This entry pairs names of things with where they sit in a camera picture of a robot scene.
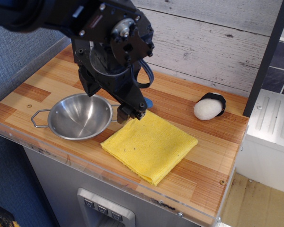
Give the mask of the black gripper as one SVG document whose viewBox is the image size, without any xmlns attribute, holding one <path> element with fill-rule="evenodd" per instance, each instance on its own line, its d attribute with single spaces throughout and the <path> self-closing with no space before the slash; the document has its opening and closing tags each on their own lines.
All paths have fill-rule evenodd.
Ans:
<svg viewBox="0 0 284 227">
<path fill-rule="evenodd" d="M 85 93 L 91 97 L 102 88 L 121 103 L 118 123 L 141 120 L 148 107 L 141 89 L 154 80 L 144 61 L 154 49 L 149 20 L 129 0 L 82 1 L 72 19 L 77 38 L 93 43 L 75 52 Z"/>
</svg>

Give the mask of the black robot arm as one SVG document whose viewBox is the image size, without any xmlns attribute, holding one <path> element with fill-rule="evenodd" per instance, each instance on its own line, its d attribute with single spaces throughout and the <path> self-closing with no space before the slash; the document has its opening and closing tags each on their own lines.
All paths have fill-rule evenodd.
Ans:
<svg viewBox="0 0 284 227">
<path fill-rule="evenodd" d="M 58 30 L 71 38 L 79 78 L 88 96 L 103 89 L 120 106 L 117 121 L 141 119 L 148 105 L 141 69 L 154 75 L 145 57 L 153 55 L 153 29 L 129 0 L 0 0 L 0 26 L 12 32 Z"/>
</svg>

